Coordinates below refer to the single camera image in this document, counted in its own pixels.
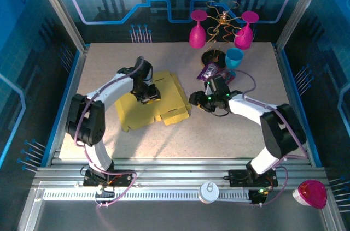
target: wire ornament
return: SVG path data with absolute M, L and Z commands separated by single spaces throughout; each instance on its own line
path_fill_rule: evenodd
M 241 17 L 235 17 L 235 18 L 232 18 L 230 15 L 229 15 L 229 12 L 228 11 L 223 11 L 222 13 L 219 12 L 218 8 L 213 6 L 213 5 L 210 5 L 209 3 L 215 3 L 216 1 L 207 1 L 206 2 L 206 5 L 209 7 L 209 8 L 214 8 L 217 12 L 217 16 L 216 17 L 212 17 L 212 16 L 209 16 L 208 15 L 208 18 L 211 18 L 213 20 L 215 20 L 218 24 L 213 27 L 209 27 L 207 29 L 207 33 L 211 36 L 211 38 L 207 41 L 207 43 L 212 43 L 211 46 L 209 46 L 209 48 L 206 50 L 209 51 L 213 46 L 214 44 L 217 42 L 217 36 L 219 35 L 220 33 L 220 27 L 221 26 L 224 26 L 224 31 L 227 33 L 225 34 L 224 36 L 222 36 L 222 38 L 226 41 L 225 44 L 227 43 L 230 43 L 230 41 L 227 39 L 229 36 L 231 35 L 234 35 L 235 37 L 237 36 L 241 36 L 241 35 L 237 35 L 235 33 L 235 30 L 241 30 L 242 28 L 240 27 L 236 27 L 234 25 L 232 25 L 230 22 L 235 20 L 235 19 L 240 19 Z M 236 2 L 236 1 L 232 1 L 232 3 L 235 3 L 235 7 L 233 9 L 236 9 L 238 8 L 240 5 Z

